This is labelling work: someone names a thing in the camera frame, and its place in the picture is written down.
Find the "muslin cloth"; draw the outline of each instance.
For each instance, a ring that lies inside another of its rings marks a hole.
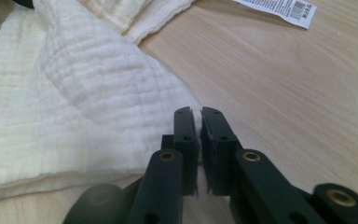
[[[136,46],[191,0],[34,0],[0,29],[0,199],[142,172],[200,108]]]

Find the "care label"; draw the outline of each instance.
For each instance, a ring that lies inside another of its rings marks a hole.
[[[302,0],[233,0],[247,7],[264,11],[304,28],[310,28],[310,21],[316,6]]]

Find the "fabric fold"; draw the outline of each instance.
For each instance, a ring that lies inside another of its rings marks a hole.
[[[152,4],[129,13],[130,30]],[[0,199],[142,172],[173,112],[199,104],[90,6],[34,6],[16,7],[0,30]]]

